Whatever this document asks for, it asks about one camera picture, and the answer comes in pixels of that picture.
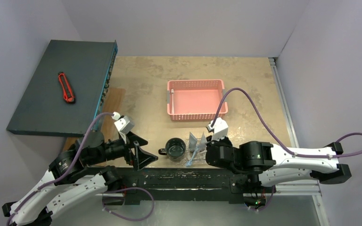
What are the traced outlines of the white toothpaste tube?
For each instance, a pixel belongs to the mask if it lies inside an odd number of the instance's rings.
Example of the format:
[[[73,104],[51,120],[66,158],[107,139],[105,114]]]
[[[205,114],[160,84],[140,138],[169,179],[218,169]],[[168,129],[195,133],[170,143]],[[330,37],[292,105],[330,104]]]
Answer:
[[[197,147],[197,138],[190,132],[189,133],[189,151],[194,152]]]

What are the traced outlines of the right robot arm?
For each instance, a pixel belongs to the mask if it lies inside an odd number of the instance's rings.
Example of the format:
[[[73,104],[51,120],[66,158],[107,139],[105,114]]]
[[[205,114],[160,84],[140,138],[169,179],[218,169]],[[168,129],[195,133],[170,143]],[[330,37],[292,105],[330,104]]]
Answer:
[[[208,165],[246,175],[246,186],[253,192],[298,180],[342,184],[352,176],[349,166],[338,160],[343,153],[338,142],[322,148],[291,148],[287,152],[280,145],[268,142],[250,141],[232,147],[213,141],[206,149]]]

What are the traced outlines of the grey toothbrush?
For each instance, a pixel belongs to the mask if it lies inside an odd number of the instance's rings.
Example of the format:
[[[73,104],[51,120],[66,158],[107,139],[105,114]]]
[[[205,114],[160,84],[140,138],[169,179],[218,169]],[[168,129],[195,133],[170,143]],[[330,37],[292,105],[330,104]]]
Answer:
[[[191,158],[185,163],[185,167],[190,167],[193,164],[193,160],[198,152],[199,148],[195,147],[194,151],[192,152]]]

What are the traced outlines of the pink plastic basket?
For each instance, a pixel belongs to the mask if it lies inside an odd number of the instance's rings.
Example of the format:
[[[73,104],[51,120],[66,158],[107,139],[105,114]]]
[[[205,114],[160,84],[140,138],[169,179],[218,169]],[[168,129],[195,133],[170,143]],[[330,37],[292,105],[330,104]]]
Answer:
[[[171,114],[171,89],[174,89],[174,114]],[[172,121],[211,121],[224,93],[224,83],[220,79],[170,80],[167,113]]]

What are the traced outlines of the clear textured oval tray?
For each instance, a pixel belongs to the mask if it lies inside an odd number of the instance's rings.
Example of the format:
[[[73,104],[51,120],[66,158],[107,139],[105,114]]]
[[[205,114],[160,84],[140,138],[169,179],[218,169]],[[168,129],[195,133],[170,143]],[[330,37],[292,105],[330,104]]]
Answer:
[[[186,144],[186,152],[183,156],[183,158],[181,159],[181,161],[179,162],[179,164],[181,165],[185,165],[185,163],[191,158],[192,152],[189,151],[189,139],[184,140],[185,144]],[[206,152],[207,149],[205,149],[202,152],[198,152],[193,160],[193,164],[192,166],[195,165],[205,165],[206,164]]]

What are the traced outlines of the dark green mug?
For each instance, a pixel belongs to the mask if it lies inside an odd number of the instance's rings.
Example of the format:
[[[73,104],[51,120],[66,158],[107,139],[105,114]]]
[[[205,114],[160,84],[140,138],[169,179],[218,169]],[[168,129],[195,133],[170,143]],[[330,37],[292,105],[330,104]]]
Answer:
[[[181,161],[186,153],[186,144],[181,138],[171,138],[164,148],[158,150],[158,153],[167,156],[171,161]]]

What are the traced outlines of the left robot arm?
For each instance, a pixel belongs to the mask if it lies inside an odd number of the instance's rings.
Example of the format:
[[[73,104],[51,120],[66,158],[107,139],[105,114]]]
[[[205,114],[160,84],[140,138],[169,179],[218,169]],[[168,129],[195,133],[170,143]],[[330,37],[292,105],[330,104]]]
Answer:
[[[141,170],[158,160],[156,155],[142,149],[147,144],[132,132],[115,141],[105,141],[100,131],[86,133],[57,156],[27,195],[2,206],[8,218],[6,224],[49,226],[54,217],[90,196],[127,191],[116,167],[100,164],[124,158],[134,170]]]

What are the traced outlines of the red cap toothpaste tube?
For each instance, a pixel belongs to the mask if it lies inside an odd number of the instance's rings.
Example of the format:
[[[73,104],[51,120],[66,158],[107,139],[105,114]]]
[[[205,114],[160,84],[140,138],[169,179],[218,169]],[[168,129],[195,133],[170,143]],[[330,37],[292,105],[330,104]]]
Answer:
[[[204,133],[202,133],[200,141],[197,143],[196,149],[198,152],[202,152],[206,149],[206,136]]]

